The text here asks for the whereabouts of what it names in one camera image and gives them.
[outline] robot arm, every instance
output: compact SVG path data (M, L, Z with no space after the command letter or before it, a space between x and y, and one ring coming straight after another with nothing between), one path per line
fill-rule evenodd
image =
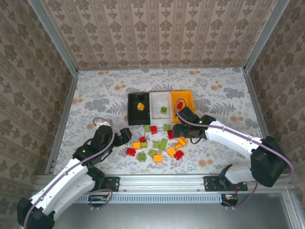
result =
M95 191L102 189L105 174L94 166L103 161L112 152L113 147L124 145L130 141L132 134L129 128L120 130L120 133L120 135L115 134L112 145L108 147L104 153L81 164L81 161L100 152L109 144L112 137L112 129L110 126L101 125L99 129L96 130L90 145L84 144L77 148L76 152L73 154L73 159L68 162L65 168L46 187L33 195L30 199L22 198L18 202L18 223L24 226L24 221L30 208L37 200L41 199L41 196L50 187L52 188L49 190L48 194L38 202L30 214L27 228L53 228L54 223L59 216L79 197L91 190ZM73 166L76 167L70 172L67 172Z
M287 163L275 154L237 135L246 136L252 141L261 143L283 155L278 142L270 136L260 139L245 135L223 125L211 116L204 115L202 118L199 118L187 106L179 112L179 116L178 118L182 123L174 125L174 137L199 137L216 141L236 150L247 159L247 162L243 164L228 165L221 173L221 175L225 174L225 177L222 177L222 179L226 179L232 184L244 181L257 181L266 187L272 187L287 166ZM189 125L184 120L193 124L210 125L219 128ZM237 135L224 131L224 129L237 133Z

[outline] black box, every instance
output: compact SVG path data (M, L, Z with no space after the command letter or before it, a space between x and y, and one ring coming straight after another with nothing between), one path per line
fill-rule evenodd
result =
M144 110L138 110L138 103L144 105ZM128 125L149 125L151 123L149 93L128 94Z

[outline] wall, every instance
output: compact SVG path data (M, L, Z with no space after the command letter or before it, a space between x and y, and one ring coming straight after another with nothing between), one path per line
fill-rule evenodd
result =
M26 0L0 1L0 228L44 174L71 74Z
M269 133L296 168L305 209L305 1L289 2L250 75Z
M274 0L42 0L80 69L242 66Z

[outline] yellow block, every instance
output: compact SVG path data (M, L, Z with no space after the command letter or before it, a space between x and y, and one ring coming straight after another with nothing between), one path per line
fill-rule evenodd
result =
M186 143L183 141L183 139L182 138L178 138L178 142L182 145L182 146L184 146Z
M137 108L138 108L138 110L139 111L142 111L142 110L144 110L144 104L142 104L142 103L138 103L138 106L137 106Z
M186 144L188 143L188 141L184 138L184 137L180 137Z
M173 146L175 147L176 150L181 148L181 144L179 142L175 143Z
M195 113L195 105L193 101L193 95L191 91L171 91L171 101L172 101L172 113L173 113L173 122L179 123L179 119L176 117L176 109L175 103L178 99L184 99L186 101L186 105Z
M175 155L176 151L174 150L174 148L169 147L169 148L167 149L167 153L168 153L171 157L173 157L173 156Z
M132 147L134 149L141 149L141 143L140 142L133 142Z
M154 162L162 162L162 155L155 155L153 156L153 161Z

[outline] green gear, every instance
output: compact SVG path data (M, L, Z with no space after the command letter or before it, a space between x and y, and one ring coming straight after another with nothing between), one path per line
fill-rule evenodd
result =
M139 159L140 162L145 162L146 161L146 154L145 153L140 153L139 154Z

